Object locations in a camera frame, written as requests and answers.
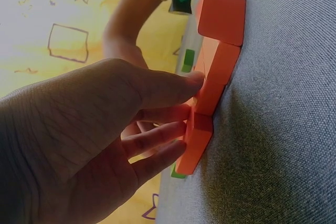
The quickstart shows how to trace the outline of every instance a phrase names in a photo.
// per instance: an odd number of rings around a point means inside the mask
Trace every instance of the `orange block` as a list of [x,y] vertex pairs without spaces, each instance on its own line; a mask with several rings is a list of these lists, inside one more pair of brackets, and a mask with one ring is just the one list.
[[204,37],[202,50],[206,79],[227,85],[236,66],[240,47]]
[[196,7],[198,33],[241,46],[244,37],[246,0],[200,0]]
[[[198,60],[195,66],[195,71],[200,71],[205,74],[203,49],[199,53]],[[219,99],[224,90],[224,85],[210,81],[205,76],[204,84],[201,90],[194,97],[195,112],[202,115],[212,116]]]
[[183,140],[187,143],[184,154],[176,161],[176,172],[190,175],[200,161],[213,134],[213,121],[210,116],[191,111]]

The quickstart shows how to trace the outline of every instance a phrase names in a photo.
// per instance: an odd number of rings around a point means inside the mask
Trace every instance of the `child's arm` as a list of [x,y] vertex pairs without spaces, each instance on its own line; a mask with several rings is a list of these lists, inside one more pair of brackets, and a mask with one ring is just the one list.
[[147,68],[141,50],[136,46],[143,24],[159,6],[161,0],[121,0],[104,33],[107,58],[121,58]]

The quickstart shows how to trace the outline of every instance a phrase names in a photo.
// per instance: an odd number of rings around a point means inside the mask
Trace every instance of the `gray couch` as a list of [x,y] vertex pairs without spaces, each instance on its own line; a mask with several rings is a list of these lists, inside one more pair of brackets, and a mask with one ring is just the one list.
[[156,223],[336,223],[336,0],[247,0],[245,38],[194,175]]

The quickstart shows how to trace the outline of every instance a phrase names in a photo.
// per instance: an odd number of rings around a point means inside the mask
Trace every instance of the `square drawing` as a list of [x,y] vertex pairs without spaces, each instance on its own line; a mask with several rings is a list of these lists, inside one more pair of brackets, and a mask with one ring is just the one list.
[[85,63],[88,60],[89,32],[53,24],[49,36],[50,56]]

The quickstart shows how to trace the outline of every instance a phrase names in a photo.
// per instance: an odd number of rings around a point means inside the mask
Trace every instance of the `adult hand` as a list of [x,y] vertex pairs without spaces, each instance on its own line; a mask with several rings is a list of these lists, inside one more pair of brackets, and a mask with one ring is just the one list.
[[[2,223],[96,223],[185,150],[187,101],[203,76],[104,60],[0,100]],[[121,140],[134,121],[166,123]]]
[[[140,68],[147,69],[148,66],[143,58],[141,49],[136,46],[135,41],[129,40],[123,36],[104,36],[103,42],[104,55],[109,59],[122,59],[132,63],[135,66]],[[127,137],[139,133],[144,133],[154,129],[155,126],[152,122],[132,122],[128,125],[125,130],[122,132],[122,136]],[[144,157],[149,157],[164,147],[159,146],[152,148],[142,155]]]

